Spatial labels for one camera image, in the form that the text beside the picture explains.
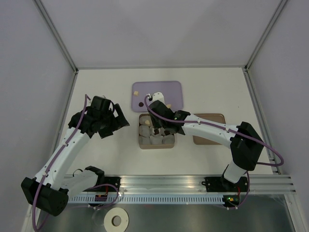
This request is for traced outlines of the gold square chocolate tin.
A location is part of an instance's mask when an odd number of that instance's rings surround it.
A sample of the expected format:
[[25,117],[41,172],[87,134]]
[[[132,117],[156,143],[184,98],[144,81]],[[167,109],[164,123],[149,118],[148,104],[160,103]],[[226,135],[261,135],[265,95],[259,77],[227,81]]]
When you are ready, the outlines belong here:
[[[139,119],[141,116],[149,116],[149,114],[140,114],[139,115]],[[167,145],[167,144],[162,144],[162,145],[140,145],[139,142],[139,147],[141,149],[144,149],[144,150],[150,150],[150,149],[170,149],[170,148],[173,148],[175,146],[175,143],[174,144],[171,144],[171,145]]]

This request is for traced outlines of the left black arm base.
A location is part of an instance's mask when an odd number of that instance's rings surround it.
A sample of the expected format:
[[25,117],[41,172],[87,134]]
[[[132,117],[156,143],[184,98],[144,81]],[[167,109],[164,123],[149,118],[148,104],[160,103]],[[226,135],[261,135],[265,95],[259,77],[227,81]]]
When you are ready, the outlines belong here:
[[86,192],[96,192],[96,202],[112,201],[112,193],[119,191],[120,182],[121,177],[119,176],[104,177],[103,180],[98,180],[93,187],[88,188]]

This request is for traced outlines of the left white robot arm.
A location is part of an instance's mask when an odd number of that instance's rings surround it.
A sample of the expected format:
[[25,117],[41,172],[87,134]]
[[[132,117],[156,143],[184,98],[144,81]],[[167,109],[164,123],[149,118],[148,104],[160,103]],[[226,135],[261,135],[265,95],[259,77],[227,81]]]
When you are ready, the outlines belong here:
[[81,174],[65,180],[65,175],[82,148],[93,135],[101,139],[112,136],[129,126],[121,107],[111,100],[94,96],[91,104],[74,114],[66,134],[51,158],[33,178],[26,177],[21,183],[27,202],[34,208],[58,216],[68,201],[87,189],[104,189],[105,173],[94,166],[86,167]]

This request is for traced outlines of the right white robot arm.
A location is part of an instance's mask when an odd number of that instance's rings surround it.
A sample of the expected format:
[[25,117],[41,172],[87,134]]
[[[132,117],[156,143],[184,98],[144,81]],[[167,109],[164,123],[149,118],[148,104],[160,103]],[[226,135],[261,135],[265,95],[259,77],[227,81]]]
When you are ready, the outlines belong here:
[[263,150],[262,139],[251,124],[228,125],[200,118],[187,111],[172,111],[165,105],[161,92],[147,94],[144,103],[155,131],[201,137],[230,149],[232,160],[225,168],[221,187],[233,190],[243,175],[253,171]]

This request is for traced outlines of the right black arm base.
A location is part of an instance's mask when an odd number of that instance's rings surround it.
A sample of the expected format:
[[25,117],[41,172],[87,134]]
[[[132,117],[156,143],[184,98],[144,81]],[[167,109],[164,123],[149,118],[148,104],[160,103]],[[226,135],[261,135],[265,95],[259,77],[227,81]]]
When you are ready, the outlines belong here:
[[223,177],[207,176],[201,182],[201,184],[206,188],[206,192],[232,192],[232,193],[242,193],[248,190],[248,179],[246,177],[241,177],[240,180],[233,184]]

